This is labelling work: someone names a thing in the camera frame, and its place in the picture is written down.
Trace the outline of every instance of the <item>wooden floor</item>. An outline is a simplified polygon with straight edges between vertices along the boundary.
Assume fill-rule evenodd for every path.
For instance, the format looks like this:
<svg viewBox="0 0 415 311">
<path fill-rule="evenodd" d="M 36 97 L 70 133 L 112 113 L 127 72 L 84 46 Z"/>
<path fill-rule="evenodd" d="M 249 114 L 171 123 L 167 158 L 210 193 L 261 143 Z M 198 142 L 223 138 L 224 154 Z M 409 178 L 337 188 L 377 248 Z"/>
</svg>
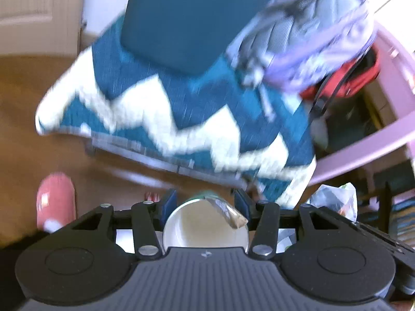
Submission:
<svg viewBox="0 0 415 311">
<path fill-rule="evenodd" d="M 40 137 L 34 114 L 42 96 L 70 66 L 68 58 L 0 58 L 0 247 L 36 230 L 35 201 L 40 181 L 51 172 L 69 175 L 76 188 L 78 215 L 100 203 L 128 209 L 144 193 L 176 188 L 182 198 L 229 189 L 177 174 L 147 169 L 121 157 L 84 153 L 78 137 Z"/>
</svg>

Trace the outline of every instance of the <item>circular pad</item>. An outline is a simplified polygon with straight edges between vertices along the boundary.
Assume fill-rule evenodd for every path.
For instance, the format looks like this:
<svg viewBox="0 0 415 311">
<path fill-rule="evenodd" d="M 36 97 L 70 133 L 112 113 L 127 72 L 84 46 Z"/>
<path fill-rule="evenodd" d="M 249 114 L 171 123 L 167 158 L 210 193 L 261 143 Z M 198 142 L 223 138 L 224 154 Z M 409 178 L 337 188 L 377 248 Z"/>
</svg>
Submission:
<svg viewBox="0 0 415 311">
<path fill-rule="evenodd" d="M 285 251 L 281 269 L 311 297 L 355 303 L 383 296 L 396 266 L 386 249 L 358 233 L 316 230 Z"/>
<path fill-rule="evenodd" d="M 100 298 L 126 279 L 130 256 L 90 230 L 56 232 L 27 248 L 15 272 L 27 298 L 76 305 Z"/>
</svg>

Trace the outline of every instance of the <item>door panel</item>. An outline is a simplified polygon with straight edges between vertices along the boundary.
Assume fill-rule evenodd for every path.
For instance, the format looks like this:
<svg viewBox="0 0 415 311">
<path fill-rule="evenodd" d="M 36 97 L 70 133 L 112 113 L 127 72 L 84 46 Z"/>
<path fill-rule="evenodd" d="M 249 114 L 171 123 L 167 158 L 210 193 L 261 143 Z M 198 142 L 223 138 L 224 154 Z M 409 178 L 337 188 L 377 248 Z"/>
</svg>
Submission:
<svg viewBox="0 0 415 311">
<path fill-rule="evenodd" d="M 0 55 L 76 55 L 84 0 L 0 0 Z"/>
</svg>

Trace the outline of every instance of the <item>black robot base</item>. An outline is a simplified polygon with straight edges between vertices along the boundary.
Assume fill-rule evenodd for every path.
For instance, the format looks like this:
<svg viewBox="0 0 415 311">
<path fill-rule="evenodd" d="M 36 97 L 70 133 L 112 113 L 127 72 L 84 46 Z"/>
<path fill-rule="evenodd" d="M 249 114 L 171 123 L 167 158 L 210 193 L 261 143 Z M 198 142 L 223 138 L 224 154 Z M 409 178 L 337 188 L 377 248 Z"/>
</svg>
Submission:
<svg viewBox="0 0 415 311">
<path fill-rule="evenodd" d="M 256 230 L 242 248 L 169 248 L 156 230 L 177 206 L 160 202 L 114 211 L 102 205 L 26 249 L 16 277 L 20 311 L 393 310 L 391 291 L 415 292 L 415 254 L 404 243 L 326 208 L 298 211 L 254 203 L 234 192 L 236 208 Z M 298 242 L 276 254 L 279 228 Z M 132 229 L 135 254 L 115 244 Z"/>
</svg>

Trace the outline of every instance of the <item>paper cup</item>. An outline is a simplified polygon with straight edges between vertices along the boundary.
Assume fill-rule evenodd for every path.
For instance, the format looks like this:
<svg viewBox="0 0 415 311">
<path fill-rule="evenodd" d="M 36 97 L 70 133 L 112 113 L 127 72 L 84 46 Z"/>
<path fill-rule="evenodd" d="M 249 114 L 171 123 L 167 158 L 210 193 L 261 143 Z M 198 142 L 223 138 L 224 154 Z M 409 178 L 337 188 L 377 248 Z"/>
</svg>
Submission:
<svg viewBox="0 0 415 311">
<path fill-rule="evenodd" d="M 167 219 L 163 248 L 230 248 L 249 244 L 248 227 L 233 229 L 205 199 L 192 199 L 179 206 Z"/>
</svg>

